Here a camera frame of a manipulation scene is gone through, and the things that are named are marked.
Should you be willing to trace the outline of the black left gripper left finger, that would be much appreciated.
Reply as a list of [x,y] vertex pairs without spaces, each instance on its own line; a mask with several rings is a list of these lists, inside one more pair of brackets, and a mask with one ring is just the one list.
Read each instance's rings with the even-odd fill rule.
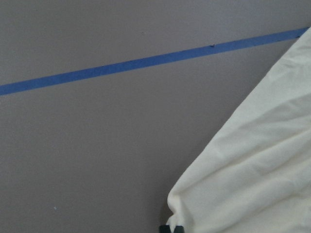
[[159,226],[159,233],[171,233],[170,226],[169,225]]

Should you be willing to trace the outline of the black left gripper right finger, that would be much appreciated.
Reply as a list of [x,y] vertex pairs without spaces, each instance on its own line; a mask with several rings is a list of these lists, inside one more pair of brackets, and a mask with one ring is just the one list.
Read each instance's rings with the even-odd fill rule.
[[184,227],[177,225],[173,233],[185,233]]

